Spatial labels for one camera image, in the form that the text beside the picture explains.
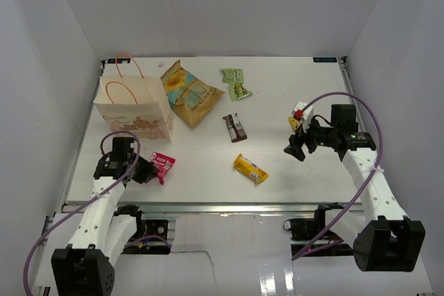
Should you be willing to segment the red candy pouch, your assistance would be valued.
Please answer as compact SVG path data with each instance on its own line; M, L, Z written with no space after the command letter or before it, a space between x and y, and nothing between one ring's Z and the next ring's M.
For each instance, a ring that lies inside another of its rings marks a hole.
M176 159L162 153L152 152L151 162L153 162L157 168L157 178L159 183L164 185L164 179L167 173L173 168Z

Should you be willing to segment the yellow m&m's packet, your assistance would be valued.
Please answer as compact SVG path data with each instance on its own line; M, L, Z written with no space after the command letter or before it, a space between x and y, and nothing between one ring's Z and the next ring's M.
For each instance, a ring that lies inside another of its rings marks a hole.
M288 118L289 124L294 132L303 124L303 120L295 119L293 116Z

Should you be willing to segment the yellow snack bar packet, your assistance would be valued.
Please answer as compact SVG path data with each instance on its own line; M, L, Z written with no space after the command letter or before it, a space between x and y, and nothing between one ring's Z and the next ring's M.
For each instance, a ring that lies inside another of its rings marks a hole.
M261 184L268 178L268 173L263 171L256 164L239 154L234 161L234 169L252 180L255 184Z

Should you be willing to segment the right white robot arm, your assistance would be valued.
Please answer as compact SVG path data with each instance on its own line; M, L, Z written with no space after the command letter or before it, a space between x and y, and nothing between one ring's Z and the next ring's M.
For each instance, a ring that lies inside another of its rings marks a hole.
M349 206L321 204L314 214L316 239L327 240L336 234L352 248L355 263L363 272L411 272L425 228L398 204L383 170L376 165L375 142L369 133L359 131L356 115L354 105L336 104L327 126L321 126L312 107L299 102L292 112L296 131L284 151L303 161L303 148L309 153L318 147L333 149L357 189L366 220L354 217Z

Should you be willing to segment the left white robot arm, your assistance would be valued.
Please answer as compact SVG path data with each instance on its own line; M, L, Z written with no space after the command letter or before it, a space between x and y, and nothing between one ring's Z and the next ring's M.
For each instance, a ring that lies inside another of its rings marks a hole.
M111 295L114 266L126 244L146 233L142 209L118 202L128 182L147 183L157 175L154 163L137 156L132 137L115 137L112 149L93 174L93 202L66 247L54 250L51 267L59 295Z

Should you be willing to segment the kettle chips bag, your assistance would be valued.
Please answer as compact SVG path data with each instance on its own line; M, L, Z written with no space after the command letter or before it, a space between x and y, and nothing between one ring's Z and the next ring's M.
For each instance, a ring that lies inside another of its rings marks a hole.
M171 109L191 128L212 110L224 91L205 84L177 60L161 77Z

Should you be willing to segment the brown chocolate bar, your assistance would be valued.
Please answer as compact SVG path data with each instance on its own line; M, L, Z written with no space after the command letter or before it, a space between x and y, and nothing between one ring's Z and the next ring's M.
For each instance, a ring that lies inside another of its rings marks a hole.
M232 143L243 141L248 138L237 113L226 115L223 117L223 120L225 121Z

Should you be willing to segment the green sour candy packet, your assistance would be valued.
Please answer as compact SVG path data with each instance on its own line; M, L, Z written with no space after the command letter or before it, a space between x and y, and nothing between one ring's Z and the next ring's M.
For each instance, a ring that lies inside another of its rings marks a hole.
M229 83L229 95L231 101L236 102L251 96L253 93L247 90L240 82Z

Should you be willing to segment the blue table corner label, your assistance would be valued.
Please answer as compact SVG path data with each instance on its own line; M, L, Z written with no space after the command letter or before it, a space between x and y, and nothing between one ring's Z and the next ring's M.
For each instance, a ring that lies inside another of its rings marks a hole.
M337 63L335 57L313 57L315 63Z

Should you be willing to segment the light green snack packet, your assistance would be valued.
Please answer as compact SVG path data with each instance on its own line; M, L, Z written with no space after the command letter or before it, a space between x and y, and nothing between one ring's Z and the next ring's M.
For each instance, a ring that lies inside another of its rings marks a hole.
M230 69L230 68L225 68L225 69L221 69L222 74L223 74L223 79L222 81L224 83L240 83L240 84L244 84L244 72L242 69Z

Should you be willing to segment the aluminium table rail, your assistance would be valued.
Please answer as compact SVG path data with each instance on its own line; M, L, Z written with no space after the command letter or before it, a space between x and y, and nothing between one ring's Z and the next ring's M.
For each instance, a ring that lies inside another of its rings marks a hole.
M142 203L120 202L118 207L135 205L146 214L296 214L312 212L320 203L283 203L283 204L248 204L248 203Z

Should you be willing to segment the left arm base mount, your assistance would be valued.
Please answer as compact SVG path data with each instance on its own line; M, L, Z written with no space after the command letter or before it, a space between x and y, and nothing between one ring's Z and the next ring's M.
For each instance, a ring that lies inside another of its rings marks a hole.
M128 240L122 254L169 254L171 243L168 241L169 221L149 219L142 208L129 204L118 207L114 216L128 215L136 219L136 232Z

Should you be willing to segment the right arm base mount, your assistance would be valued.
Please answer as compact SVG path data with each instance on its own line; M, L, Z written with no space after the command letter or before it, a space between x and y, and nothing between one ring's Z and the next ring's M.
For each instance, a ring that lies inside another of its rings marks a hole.
M311 218L292 218L284 221L282 228L291 234L291 255L295 256L317 233L325 226L325 211L336 209L340 210L343 206L338 203L320 204ZM329 247L313 254L316 256L352 256L352 248L346 243Z

